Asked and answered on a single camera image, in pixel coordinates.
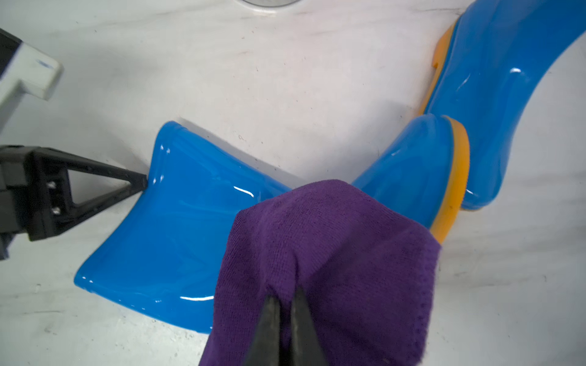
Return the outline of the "chrome hook stand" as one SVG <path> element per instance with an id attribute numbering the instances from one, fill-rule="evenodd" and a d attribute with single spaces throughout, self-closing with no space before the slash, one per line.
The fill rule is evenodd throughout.
<path id="1" fill-rule="evenodd" d="M 241 2 L 262 9 L 277 9 L 295 4 L 299 0 L 241 0 Z"/>

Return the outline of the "purple cloth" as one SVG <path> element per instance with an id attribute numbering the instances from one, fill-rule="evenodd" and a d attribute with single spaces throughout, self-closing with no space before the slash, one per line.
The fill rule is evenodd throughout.
<path id="1" fill-rule="evenodd" d="M 203 365 L 240 365 L 269 295 L 290 345 L 297 289 L 331 365 L 416 365 L 427 344 L 441 246 L 419 223 L 343 181 L 240 211 L 215 290 Z"/>

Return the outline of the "blue rubber boot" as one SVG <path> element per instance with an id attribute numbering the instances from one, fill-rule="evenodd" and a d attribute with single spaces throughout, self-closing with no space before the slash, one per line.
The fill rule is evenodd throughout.
<path id="1" fill-rule="evenodd" d="M 443 241 L 465 196 L 468 134 L 449 117 L 410 122 L 354 186 Z M 207 334 L 238 212 L 287 187 L 174 121 L 160 129 L 149 185 L 74 282 L 139 313 Z"/>
<path id="2" fill-rule="evenodd" d="M 585 31 L 583 1 L 474 1 L 439 39 L 421 114 L 464 126 L 470 169 L 464 210 L 500 191 L 526 104 L 559 56 Z"/>

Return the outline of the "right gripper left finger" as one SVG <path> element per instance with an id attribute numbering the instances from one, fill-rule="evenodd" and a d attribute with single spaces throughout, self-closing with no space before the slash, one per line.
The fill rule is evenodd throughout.
<path id="1" fill-rule="evenodd" d="M 243 365 L 280 365 L 280 303 L 267 296 Z"/>

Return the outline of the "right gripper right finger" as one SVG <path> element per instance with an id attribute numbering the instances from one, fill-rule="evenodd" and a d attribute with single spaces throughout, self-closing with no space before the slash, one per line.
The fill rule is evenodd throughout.
<path id="1" fill-rule="evenodd" d="M 291 303 L 290 365 L 327 365 L 302 288 L 297 288 Z"/>

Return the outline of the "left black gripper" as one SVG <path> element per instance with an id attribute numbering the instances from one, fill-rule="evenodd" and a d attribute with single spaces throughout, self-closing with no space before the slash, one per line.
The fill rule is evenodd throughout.
<path id="1" fill-rule="evenodd" d="M 126 181 L 112 192 L 76 204 L 69 171 Z M 139 172 L 57 149 L 1 147 L 1 260 L 18 234 L 31 241 L 59 236 L 148 186 Z"/>

